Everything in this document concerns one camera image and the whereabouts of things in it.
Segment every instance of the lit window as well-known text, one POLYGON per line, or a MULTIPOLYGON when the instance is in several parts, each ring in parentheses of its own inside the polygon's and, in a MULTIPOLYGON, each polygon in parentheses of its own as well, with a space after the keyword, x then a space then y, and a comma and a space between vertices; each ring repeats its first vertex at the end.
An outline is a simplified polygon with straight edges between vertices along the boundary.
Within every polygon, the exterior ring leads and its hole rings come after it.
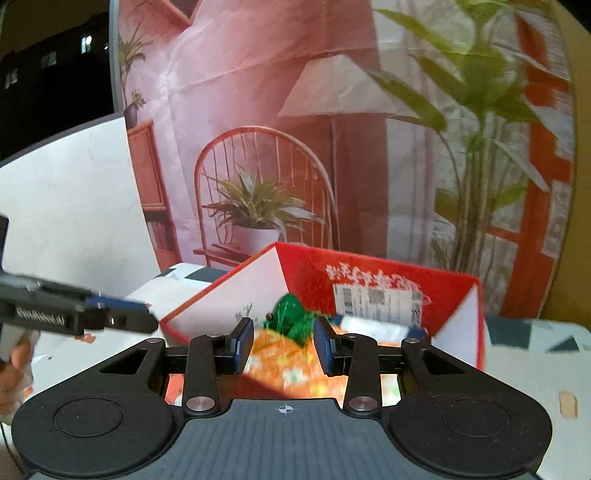
POLYGON ((82 37, 81 49, 82 53, 88 53, 90 51, 90 45, 92 44, 92 35, 82 37))
POLYGON ((6 82, 4 83, 4 89, 6 90, 11 85, 14 85, 16 82, 18 82, 18 69, 14 69, 13 71, 8 72, 6 74, 6 82))
POLYGON ((49 52, 47 55, 43 55, 41 58, 41 68, 46 69, 52 67, 57 63, 57 53, 55 51, 49 52))

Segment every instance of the orange print on table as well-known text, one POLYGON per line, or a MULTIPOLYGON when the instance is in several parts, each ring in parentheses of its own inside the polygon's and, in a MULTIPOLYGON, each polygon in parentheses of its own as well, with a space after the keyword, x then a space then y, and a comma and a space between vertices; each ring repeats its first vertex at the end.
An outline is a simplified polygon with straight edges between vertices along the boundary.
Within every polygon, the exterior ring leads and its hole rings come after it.
POLYGON ((92 335, 91 333, 85 333, 81 337, 74 337, 74 340, 79 340, 81 342, 88 343, 90 345, 91 343, 95 342, 96 337, 94 335, 92 335))

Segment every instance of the orange wooden chair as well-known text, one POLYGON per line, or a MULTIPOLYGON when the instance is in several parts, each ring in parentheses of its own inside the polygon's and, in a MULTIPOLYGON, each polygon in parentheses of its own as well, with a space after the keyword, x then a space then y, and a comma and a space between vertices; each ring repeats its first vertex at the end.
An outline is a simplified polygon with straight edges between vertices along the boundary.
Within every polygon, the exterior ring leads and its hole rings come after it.
POLYGON ((283 241, 320 248, 338 249, 335 196, 326 169, 312 150, 300 140, 269 127, 239 127, 218 136, 201 152, 195 166, 195 195, 202 249, 207 266, 212 262, 235 267, 249 255, 232 242, 232 226, 221 225, 223 217, 204 209, 220 201, 219 180, 236 181, 237 167, 253 179, 276 181, 305 202, 305 208, 324 224, 300 221, 301 230, 290 228, 283 241))

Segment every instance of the gray ribbed plate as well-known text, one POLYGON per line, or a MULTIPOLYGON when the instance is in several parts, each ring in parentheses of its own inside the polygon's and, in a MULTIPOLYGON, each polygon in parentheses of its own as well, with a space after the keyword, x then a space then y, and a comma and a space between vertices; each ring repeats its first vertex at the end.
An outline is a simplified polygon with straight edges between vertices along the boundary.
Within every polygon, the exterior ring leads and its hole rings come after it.
MULTIPOLYGON (((533 480, 524 475, 519 480, 533 480)), ((37 473, 30 480, 48 480, 37 473)), ((121 480, 435 480, 408 461, 377 421, 332 400, 235 400, 189 421, 162 457, 121 480)))

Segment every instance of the black cable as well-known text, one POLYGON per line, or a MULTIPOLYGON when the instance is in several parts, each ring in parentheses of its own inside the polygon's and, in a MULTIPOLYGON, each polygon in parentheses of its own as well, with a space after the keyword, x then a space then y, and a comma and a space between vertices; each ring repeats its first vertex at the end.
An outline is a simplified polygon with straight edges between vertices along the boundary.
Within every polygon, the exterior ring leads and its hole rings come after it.
POLYGON ((8 454, 10 455, 10 458, 12 459, 12 461, 14 462, 14 464, 17 466, 18 470, 23 474, 26 475, 27 471, 25 470, 25 468, 21 465, 21 462, 19 462, 17 460, 17 456, 14 455, 14 453, 12 452, 11 448, 8 446, 8 439, 6 438, 6 432, 4 431, 4 424, 0 423, 0 429, 2 429, 2 438, 4 439, 4 445, 6 445, 6 450, 8 452, 8 454))

